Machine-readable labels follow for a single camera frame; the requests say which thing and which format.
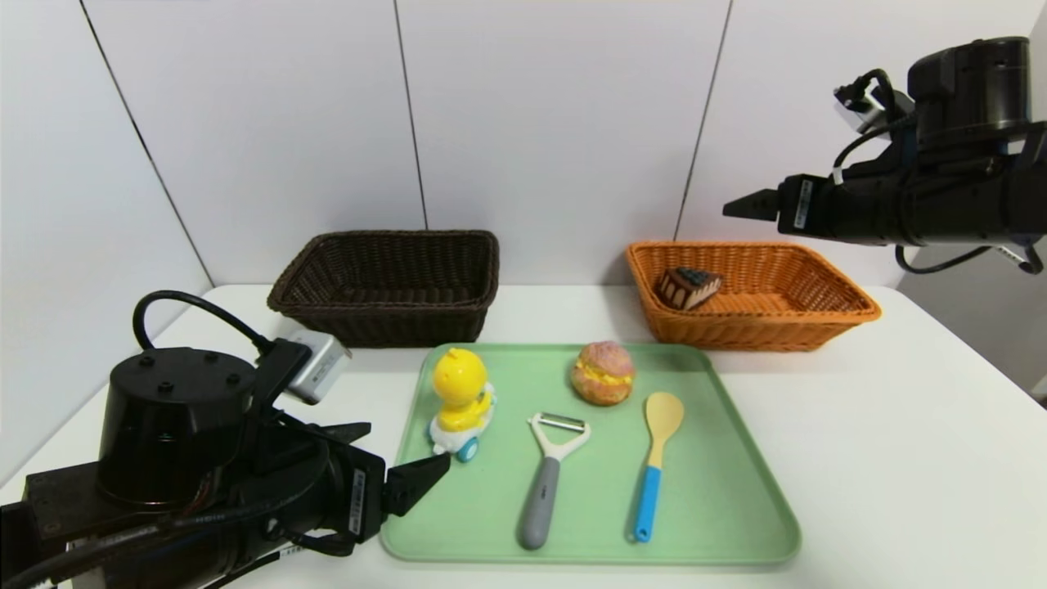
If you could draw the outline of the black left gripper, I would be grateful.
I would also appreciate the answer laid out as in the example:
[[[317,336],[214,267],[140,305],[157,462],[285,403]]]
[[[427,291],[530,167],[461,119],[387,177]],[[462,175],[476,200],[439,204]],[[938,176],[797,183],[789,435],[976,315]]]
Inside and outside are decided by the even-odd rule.
[[[279,489],[304,489],[298,499],[279,509],[281,540],[293,545],[363,543],[378,533],[381,511],[383,517],[403,517],[450,470],[450,455],[438,454],[393,467],[383,483],[383,459],[352,445],[370,433],[370,422],[318,426],[319,439],[302,443],[281,465]]]

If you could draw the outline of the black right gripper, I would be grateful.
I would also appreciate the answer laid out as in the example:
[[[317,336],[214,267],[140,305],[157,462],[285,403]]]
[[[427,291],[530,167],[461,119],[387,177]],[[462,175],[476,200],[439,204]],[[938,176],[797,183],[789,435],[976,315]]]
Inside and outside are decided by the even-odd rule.
[[[886,201],[832,178],[798,174],[777,189],[761,189],[726,202],[729,218],[777,223],[781,234],[830,240],[849,245],[895,245],[896,219]]]

